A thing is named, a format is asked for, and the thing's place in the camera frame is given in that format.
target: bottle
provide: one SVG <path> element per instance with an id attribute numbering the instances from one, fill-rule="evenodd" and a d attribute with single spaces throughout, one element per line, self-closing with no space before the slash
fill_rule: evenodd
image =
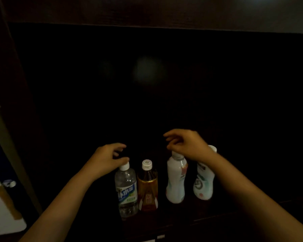
<path id="1" fill-rule="evenodd" d="M 209 145 L 209 147 L 216 152 L 216 147 Z M 213 194 L 213 179 L 214 173 L 205 164 L 197 163 L 197 175 L 193 185 L 194 194 L 203 200 L 208 200 Z"/>
<path id="2" fill-rule="evenodd" d="M 166 197 L 174 204 L 181 203 L 184 199 L 184 180 L 187 166 L 184 156 L 172 151 L 172 156 L 167 161 L 168 185 L 166 187 Z"/>
<path id="3" fill-rule="evenodd" d="M 119 212 L 122 218 L 138 212 L 136 173 L 129 168 L 129 162 L 119 167 L 114 177 L 119 200 Z"/>
<path id="4" fill-rule="evenodd" d="M 141 211 L 155 211 L 158 208 L 158 174 L 151 160 L 142 162 L 138 172 L 138 204 Z"/>

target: person's arm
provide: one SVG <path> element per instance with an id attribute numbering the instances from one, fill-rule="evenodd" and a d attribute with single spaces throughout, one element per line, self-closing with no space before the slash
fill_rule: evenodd
<path id="1" fill-rule="evenodd" d="M 83 168 L 72 177 L 39 219 L 20 239 L 20 242 L 64 241 L 78 212 L 85 192 L 96 179 L 129 161 L 128 157 L 114 160 L 124 144 L 98 147 Z"/>
<path id="2" fill-rule="evenodd" d="M 215 153 L 197 132 L 174 129 L 164 136 L 169 141 L 169 150 L 205 163 L 268 239 L 276 242 L 303 241 L 303 224 L 256 187 L 229 161 Z"/>

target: hand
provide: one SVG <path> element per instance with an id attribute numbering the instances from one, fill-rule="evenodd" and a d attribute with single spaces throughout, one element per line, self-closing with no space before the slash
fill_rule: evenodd
<path id="1" fill-rule="evenodd" d="M 164 134 L 169 142 L 167 149 L 182 154 L 189 159 L 208 162 L 215 152 L 201 138 L 201 136 L 191 130 L 173 129 Z"/>
<path id="2" fill-rule="evenodd" d="M 129 161 L 128 157 L 114 160 L 112 156 L 118 157 L 119 154 L 116 151 L 121 152 L 125 147 L 126 145 L 121 143 L 98 147 L 88 162 L 82 167 L 81 172 L 94 181 L 117 167 L 124 165 Z"/>

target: forearm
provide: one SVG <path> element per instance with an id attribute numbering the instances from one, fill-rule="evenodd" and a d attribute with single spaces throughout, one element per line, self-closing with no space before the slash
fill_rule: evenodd
<path id="1" fill-rule="evenodd" d="M 81 171 L 72 177 L 20 241 L 64 241 L 92 182 Z"/>
<path id="2" fill-rule="evenodd" d="M 213 154 L 207 164 L 217 178 L 272 241 L 303 241 L 303 225 L 249 181 L 230 162 Z"/>

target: white label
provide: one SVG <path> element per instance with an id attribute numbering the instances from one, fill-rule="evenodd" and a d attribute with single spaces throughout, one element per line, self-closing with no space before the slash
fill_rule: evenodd
<path id="1" fill-rule="evenodd" d="M 116 187 L 119 204 L 127 204 L 137 201 L 137 182 L 128 187 Z"/>

